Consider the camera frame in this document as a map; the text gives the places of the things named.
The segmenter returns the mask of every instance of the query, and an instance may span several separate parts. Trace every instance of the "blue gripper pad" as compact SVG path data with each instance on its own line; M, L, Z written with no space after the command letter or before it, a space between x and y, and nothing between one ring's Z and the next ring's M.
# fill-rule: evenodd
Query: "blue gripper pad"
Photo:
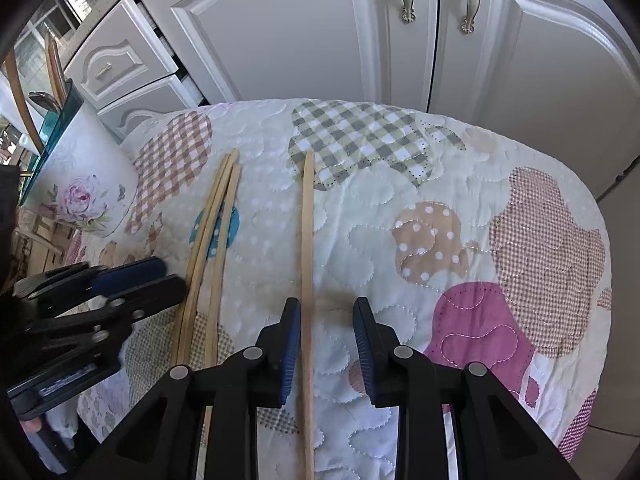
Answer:
M94 296L110 297L166 276L166 264L152 256L127 265L104 270L91 283Z
M283 323L285 316L290 316L290 323L280 365L282 370L282 382L280 383L281 404L286 402L291 393L293 370L296 367L296 357L298 356L298 346L300 344L300 302L296 298L287 299L280 323Z
M364 299L366 306L362 305L360 300ZM375 404L378 399L378 391L376 389L376 369L373 360L373 352L369 337L367 336L367 330L365 329L365 320L363 318L367 315L367 312L363 313L363 309L369 309L371 318L371 308L369 301L366 298L358 298L353 304L353 332L356 336L356 344L358 345L358 356L360 358L360 370L362 371L362 379L364 380L364 389L369 396L372 404Z

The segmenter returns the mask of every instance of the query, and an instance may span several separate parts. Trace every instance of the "chopstick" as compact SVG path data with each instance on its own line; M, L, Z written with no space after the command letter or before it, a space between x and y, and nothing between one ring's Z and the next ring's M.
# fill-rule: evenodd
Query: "chopstick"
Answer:
M191 353L191 339L193 338L193 324L196 317L200 284L207 263L209 242L213 233L216 219L222 204L222 198L228 186L233 163L238 160L238 150L226 154L216 173L213 186L209 192L206 206L203 209L200 227L191 248L185 281L189 293L178 307L175 317L174 339L172 342L171 364L188 364Z
M304 436L304 479L314 480L314 152L306 152L302 175L302 311L300 346L302 348L302 406Z
M218 248L216 259L213 263L213 278L211 280L211 294L209 296L209 312L207 314L207 331L204 345L205 367L216 366L218 364L218 316L220 313L220 300L222 299L222 277L225 272L226 240L229 234L231 223L231 212L236 200L236 190L240 180L240 165L235 163L231 171L231 179L226 189L225 208L222 213L220 224L220 234L218 235ZM204 413L204 435L209 438L209 426L211 424L210 406Z
M31 137L31 142L36 147L39 155L44 151L44 144L40 139L36 125L33 124L29 108L27 107L27 101L24 98L22 92L22 86L20 85L20 76L18 75L18 65L15 62L15 50L12 47L4 60L4 66L6 67L7 78L9 79L9 85L11 86L11 93L14 95L15 105L20 113L20 118L24 123L24 127L27 128L27 133Z

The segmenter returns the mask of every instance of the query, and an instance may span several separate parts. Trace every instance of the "blue polka dot patch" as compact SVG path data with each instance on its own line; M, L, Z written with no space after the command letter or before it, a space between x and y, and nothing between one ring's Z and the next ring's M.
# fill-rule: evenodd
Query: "blue polka dot patch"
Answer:
M224 209L224 204L220 208L220 214L218 218L216 218L216 225L213 227L213 236L209 243L209 253L207 253L207 259L212 258L216 255L216 250L218 248L218 235L220 234L220 224L222 223L222 211ZM196 236L198 235L198 229L200 228L200 221L202 220L202 213L196 218L195 224L193 225L193 229L191 230L191 236L189 237L189 243L193 244L196 241ZM238 234L238 228L240 227L240 215L238 214L238 210L234 207L231 210L231 222L229 224L229 236L226 239L226 247L227 249L231 247L231 244L236 238L236 234Z

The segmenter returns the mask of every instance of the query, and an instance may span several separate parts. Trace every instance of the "quilted bedspread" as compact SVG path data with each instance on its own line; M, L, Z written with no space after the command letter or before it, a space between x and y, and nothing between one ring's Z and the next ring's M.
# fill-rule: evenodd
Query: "quilted bedspread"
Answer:
M155 254L184 274L214 174L233 148L242 174L220 361L252 345L285 299L300 295L300 173L304 153L315 154L316 478L394 475L398 412L374 408L364 393L351 327L358 296L434 362L485 363L571 459L604 365L611 290L604 221L568 168L482 128L383 105L273 100L185 110L145 121L123 142L140 173L131 211L108 238L77 234L67 261L117 266ZM212 261L193 368L204 365ZM99 440L168 369L174 314L139 323L122 370L80 397L78 412ZM258 413L262 480L301 477L299 402L296 378L282 409Z

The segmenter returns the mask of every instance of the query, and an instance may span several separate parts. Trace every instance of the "polka dot patch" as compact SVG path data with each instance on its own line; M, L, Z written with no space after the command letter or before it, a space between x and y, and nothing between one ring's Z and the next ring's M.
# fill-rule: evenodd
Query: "polka dot patch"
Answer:
M408 282L424 284L439 270L465 277L472 251L464 249L476 250L478 245L462 244L460 219L450 206L418 203L413 210L401 211L393 225L396 269Z
M222 211L223 207L220 208L220 214L216 219L216 225L213 229L213 236L211 237L211 241L209 243L209 253L207 253L207 259L213 258L216 255L216 249L218 248L218 235L220 234L220 224L222 223ZM198 229L200 228L200 222L202 221L202 211L200 211L199 215L196 218L196 221L193 224L193 229L191 230L191 236L189 236L189 243L193 244L196 241L196 236L198 235ZM240 215L238 214L238 210L234 207L231 210L231 220L229 224L229 235L226 239L226 246L229 248L233 243L236 235L238 234L238 229L240 227Z

